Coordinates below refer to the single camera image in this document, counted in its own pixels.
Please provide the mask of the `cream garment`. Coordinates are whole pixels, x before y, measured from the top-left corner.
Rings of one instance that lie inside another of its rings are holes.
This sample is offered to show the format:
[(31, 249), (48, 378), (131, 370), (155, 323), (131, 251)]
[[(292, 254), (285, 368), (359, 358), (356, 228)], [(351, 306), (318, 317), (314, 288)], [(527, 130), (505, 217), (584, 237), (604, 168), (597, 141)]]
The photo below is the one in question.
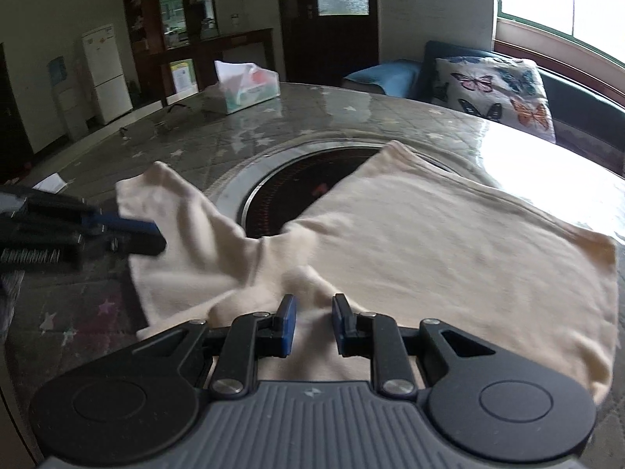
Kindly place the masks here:
[(336, 353), (334, 295), (401, 326), (436, 318), (521, 354), (602, 401), (618, 345), (616, 245), (495, 188), (447, 174), (392, 141), (277, 235), (251, 238), (157, 162), (120, 181), (125, 217), (152, 220), (158, 257), (131, 257), (148, 338), (189, 320), (227, 326), (296, 298), (293, 351), (275, 380), (360, 380)]

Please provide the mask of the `white paper scrap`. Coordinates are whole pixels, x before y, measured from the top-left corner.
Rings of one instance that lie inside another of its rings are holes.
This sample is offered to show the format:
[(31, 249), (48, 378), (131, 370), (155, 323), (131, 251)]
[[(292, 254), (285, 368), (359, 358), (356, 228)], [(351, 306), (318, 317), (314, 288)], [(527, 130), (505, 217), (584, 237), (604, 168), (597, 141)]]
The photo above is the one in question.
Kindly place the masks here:
[(68, 183), (61, 178), (59, 173), (53, 173), (50, 176), (47, 176), (45, 179), (42, 179), (38, 183), (36, 183), (33, 188), (37, 191), (42, 191), (51, 194), (58, 194), (62, 192)]

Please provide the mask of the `grey quilted star tablecloth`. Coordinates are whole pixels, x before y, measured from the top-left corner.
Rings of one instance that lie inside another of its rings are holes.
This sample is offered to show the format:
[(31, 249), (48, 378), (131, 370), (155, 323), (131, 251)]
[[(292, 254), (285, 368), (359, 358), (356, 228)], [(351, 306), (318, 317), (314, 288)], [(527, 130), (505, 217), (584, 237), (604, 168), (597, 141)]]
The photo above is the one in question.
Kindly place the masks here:
[[(119, 180), (163, 161), (210, 193), (239, 176), (246, 196), (274, 161), (329, 143), (399, 140), (446, 170), (502, 188), (562, 220), (615, 238), (624, 235), (624, 181), (567, 149), (439, 106), (340, 88), (286, 84), (276, 100), (235, 115), (207, 112), (198, 97), (182, 103), (205, 123), (147, 141), (118, 130), (162, 109), (142, 109), (36, 166), (33, 185), (53, 173), (70, 195), (111, 208)], [(32, 468), (39, 459), (24, 413), (40, 384), (134, 340), (143, 326), (123, 261), (109, 257), (73, 274), (30, 274), (1, 345), (1, 463)]]

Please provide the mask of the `eyeglasses on table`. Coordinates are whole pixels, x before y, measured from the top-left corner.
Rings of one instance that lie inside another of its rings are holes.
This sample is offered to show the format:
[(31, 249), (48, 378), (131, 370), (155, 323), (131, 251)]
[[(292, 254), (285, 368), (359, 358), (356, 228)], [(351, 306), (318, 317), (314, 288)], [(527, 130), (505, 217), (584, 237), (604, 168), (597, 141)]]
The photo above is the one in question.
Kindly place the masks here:
[(147, 141), (170, 133), (186, 131), (204, 125), (204, 113), (190, 104), (168, 105), (137, 122), (122, 126), (118, 133), (125, 141)]

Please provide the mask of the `white refrigerator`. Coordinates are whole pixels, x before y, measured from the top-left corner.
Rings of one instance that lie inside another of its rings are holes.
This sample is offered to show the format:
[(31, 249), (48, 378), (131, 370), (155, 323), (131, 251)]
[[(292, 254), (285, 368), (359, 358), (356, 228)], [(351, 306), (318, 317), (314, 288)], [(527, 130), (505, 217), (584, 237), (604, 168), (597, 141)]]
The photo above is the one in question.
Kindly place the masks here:
[(105, 24), (83, 34), (82, 46), (96, 114), (107, 125), (132, 110), (114, 26)]

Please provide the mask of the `water dispenser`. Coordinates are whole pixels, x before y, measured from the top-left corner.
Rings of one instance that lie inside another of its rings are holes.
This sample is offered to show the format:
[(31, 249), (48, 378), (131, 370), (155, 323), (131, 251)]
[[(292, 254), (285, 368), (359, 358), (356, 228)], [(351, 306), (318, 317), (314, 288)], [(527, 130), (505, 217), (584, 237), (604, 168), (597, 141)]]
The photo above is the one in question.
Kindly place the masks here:
[(79, 88), (71, 79), (64, 57), (57, 56), (49, 61), (48, 73), (52, 97), (62, 127), (73, 142), (82, 140), (88, 134)]

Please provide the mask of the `round black induction cooktop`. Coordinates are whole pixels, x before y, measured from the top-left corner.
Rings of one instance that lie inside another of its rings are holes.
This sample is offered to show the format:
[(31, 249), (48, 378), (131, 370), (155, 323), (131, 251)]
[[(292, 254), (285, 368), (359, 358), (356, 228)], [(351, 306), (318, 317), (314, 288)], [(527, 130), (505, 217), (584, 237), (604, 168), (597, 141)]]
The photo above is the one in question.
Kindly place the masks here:
[(251, 188), (237, 222), (251, 238), (279, 234), (378, 151), (378, 146), (331, 148), (288, 160)]

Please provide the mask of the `tissue box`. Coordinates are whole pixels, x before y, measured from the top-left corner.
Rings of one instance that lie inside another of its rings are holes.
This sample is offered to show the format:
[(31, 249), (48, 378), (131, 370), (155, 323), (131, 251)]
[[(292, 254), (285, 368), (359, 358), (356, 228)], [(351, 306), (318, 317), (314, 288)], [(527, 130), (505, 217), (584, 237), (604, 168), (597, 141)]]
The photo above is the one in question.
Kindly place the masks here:
[(214, 66), (217, 82), (201, 92), (204, 110), (232, 115), (281, 94), (277, 72), (255, 63), (214, 61)]

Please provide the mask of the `dark wooden cabinet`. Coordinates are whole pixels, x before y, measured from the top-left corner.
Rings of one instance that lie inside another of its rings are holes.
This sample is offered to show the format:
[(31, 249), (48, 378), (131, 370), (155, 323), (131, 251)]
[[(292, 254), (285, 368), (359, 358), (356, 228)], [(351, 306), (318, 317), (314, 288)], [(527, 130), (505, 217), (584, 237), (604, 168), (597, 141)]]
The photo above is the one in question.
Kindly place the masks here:
[(253, 61), (273, 70), (275, 53), (270, 28), (219, 28), (215, 0), (123, 0), (132, 59), (138, 79), (131, 99), (143, 105), (177, 93), (173, 68), (187, 64), (202, 90), (217, 82), (214, 63)]

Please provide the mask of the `butterfly print pillow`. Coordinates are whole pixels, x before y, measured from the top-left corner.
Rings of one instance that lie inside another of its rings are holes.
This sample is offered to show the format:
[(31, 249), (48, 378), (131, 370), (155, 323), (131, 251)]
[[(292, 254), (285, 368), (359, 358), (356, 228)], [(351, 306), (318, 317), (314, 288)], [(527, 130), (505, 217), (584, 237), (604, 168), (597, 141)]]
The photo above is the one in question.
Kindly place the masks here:
[(432, 102), (556, 142), (546, 89), (529, 59), (438, 58)]

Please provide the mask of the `dark wooden door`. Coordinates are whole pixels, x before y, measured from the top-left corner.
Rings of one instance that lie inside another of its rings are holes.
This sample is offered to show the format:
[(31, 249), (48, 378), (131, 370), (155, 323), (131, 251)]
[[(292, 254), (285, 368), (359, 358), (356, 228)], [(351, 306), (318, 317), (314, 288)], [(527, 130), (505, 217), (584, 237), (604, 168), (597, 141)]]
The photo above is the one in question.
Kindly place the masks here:
[(279, 0), (286, 79), (338, 86), (379, 61), (377, 0)]

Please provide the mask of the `blue bench sofa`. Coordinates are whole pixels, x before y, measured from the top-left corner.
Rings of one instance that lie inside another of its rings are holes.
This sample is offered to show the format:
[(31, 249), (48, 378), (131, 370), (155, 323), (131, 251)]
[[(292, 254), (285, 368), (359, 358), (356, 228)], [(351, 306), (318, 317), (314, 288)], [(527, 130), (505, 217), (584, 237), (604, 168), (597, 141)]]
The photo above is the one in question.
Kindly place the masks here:
[(344, 77), (342, 86), (500, 123), (624, 173), (624, 106), (529, 54), (430, 40), (421, 61), (377, 64)]

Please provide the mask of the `green framed window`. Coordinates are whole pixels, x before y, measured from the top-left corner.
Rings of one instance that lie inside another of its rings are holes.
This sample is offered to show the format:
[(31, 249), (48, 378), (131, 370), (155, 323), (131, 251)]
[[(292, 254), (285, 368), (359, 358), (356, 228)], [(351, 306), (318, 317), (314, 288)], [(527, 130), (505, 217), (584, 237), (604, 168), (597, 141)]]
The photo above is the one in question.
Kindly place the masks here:
[(624, 64), (624, 0), (498, 0), (498, 13)]

